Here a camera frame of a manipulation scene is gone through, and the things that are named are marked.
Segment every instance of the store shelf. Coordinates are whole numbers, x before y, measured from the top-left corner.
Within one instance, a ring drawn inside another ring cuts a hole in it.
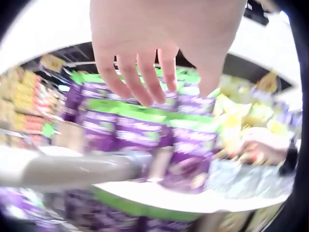
[[[42,131],[32,131],[32,130],[25,130],[25,131],[17,131],[18,133],[21,134],[27,134],[27,135],[42,135]]]
[[[15,136],[15,137],[20,137],[23,138],[23,136],[15,131],[9,131],[9,130],[5,130],[5,129],[1,129],[0,128],[0,134],[5,134],[5,135],[10,135],[10,136]]]
[[[157,183],[151,182],[108,182],[93,186],[139,204],[187,213],[250,211],[283,203],[289,196],[281,195],[271,199],[260,197],[227,199],[211,190],[200,194],[183,194],[170,191]]]
[[[15,111],[17,113],[20,113],[20,114],[27,114],[27,115],[33,115],[33,116],[38,116],[38,117],[44,117],[44,115],[42,113],[39,113],[39,112],[23,110],[23,109],[15,109]]]

